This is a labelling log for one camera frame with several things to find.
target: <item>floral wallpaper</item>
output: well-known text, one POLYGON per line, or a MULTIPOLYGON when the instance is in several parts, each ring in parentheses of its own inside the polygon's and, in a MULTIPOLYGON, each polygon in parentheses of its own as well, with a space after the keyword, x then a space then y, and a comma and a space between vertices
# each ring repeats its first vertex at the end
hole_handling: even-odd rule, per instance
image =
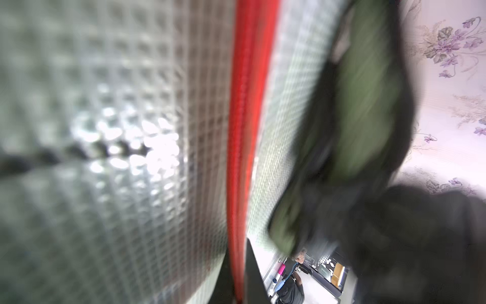
POLYGON ((431 194, 456 190, 484 199, 486 1, 408 0, 401 5, 418 111, 396 180, 431 194))

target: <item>purple flower pattern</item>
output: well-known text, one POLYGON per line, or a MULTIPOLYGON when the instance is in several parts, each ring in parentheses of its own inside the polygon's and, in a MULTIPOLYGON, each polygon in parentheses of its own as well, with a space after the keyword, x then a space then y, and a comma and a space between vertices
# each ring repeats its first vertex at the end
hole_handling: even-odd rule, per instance
POLYGON ((428 44, 426 51, 423 53, 426 58, 432 59, 435 64, 440 63, 441 67, 454 67, 453 74, 444 70, 439 77, 452 78, 455 76, 455 65, 458 64, 458 57, 461 56, 460 49, 473 50, 483 43, 483 39, 471 34, 481 23, 481 17, 474 17, 464 21, 463 28, 475 27, 470 30, 454 29, 451 26, 444 27, 437 33, 437 43, 425 41, 428 44))
POLYGON ((463 48, 472 50, 477 48, 481 43, 483 43, 481 38, 475 38, 473 41, 466 41, 463 48))
POLYGON ((476 18, 471 18, 469 20, 466 20, 465 22, 462 23, 463 28, 470 28, 472 23, 476 20, 476 18))
POLYGON ((449 183, 451 183, 452 185, 462 185, 462 183, 457 178, 450 179, 449 183))
POLYGON ((451 185, 449 184, 439 184, 438 182, 436 182, 435 180, 428 180, 425 182, 425 186, 427 187, 427 189, 429 190, 429 192, 431 194, 439 194, 439 193, 442 193, 442 192, 447 192, 448 190, 451 189, 451 185))
POLYGON ((477 126, 474 134, 477 134, 478 136, 486 135, 486 128, 481 128, 480 126, 477 126))
POLYGON ((452 75, 449 74, 449 71, 444 70, 444 71, 442 71, 442 73, 439 74, 439 77, 451 78, 452 75))
POLYGON ((452 55, 451 57, 444 60, 440 66, 446 68, 446 67, 448 67, 450 65, 454 65, 454 64, 457 64, 457 56, 456 55, 452 55))
POLYGON ((463 189, 463 192, 465 192, 466 195, 478 195, 478 193, 476 192, 475 189, 472 189, 471 186, 469 187, 466 187, 465 189, 463 189))
POLYGON ((424 136, 424 140, 425 140, 426 143, 430 143, 431 141, 436 142, 437 138, 435 138, 434 136, 429 134, 429 135, 424 136))

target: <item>green fabric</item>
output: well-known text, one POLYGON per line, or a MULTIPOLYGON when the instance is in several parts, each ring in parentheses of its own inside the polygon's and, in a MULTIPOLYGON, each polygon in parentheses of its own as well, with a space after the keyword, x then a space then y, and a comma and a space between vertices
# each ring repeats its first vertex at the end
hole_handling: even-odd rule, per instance
POLYGON ((392 108, 401 85, 390 74, 385 1, 356 2, 351 46, 339 65, 337 123, 340 132, 331 181, 348 180, 378 156, 393 129, 392 108))
MULTIPOLYGON (((400 73, 391 67, 393 57, 388 24, 387 1, 358 0, 351 24, 351 46, 338 67, 336 121, 338 138, 333 164, 324 181, 340 184, 356 177, 385 149, 394 127, 392 109, 403 89, 400 73)), ((309 151, 319 140, 313 129, 299 150, 296 164, 306 163, 309 151)), ((274 212, 269 234, 277 247, 290 255, 298 241, 297 221, 301 209, 301 185, 305 173, 295 177, 274 212)))

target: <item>red strap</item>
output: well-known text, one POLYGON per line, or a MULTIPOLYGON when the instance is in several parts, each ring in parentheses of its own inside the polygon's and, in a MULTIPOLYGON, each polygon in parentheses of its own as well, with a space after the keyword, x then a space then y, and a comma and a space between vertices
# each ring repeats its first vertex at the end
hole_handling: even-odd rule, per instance
POLYGON ((246 213, 279 0, 238 0, 227 157, 227 226, 235 296, 244 291, 246 213))

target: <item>textured glass panel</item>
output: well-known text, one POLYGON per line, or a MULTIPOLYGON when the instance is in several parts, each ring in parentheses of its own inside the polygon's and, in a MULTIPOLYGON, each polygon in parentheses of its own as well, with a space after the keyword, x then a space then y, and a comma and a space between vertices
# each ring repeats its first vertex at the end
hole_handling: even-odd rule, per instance
POLYGON ((0 180, 0 302, 207 302, 233 20, 227 0, 0 1, 0 157, 29 164, 0 180))
POLYGON ((292 144, 345 4, 345 0, 281 2, 247 221, 262 275, 273 266, 277 251, 268 237, 268 220, 292 173, 292 144))

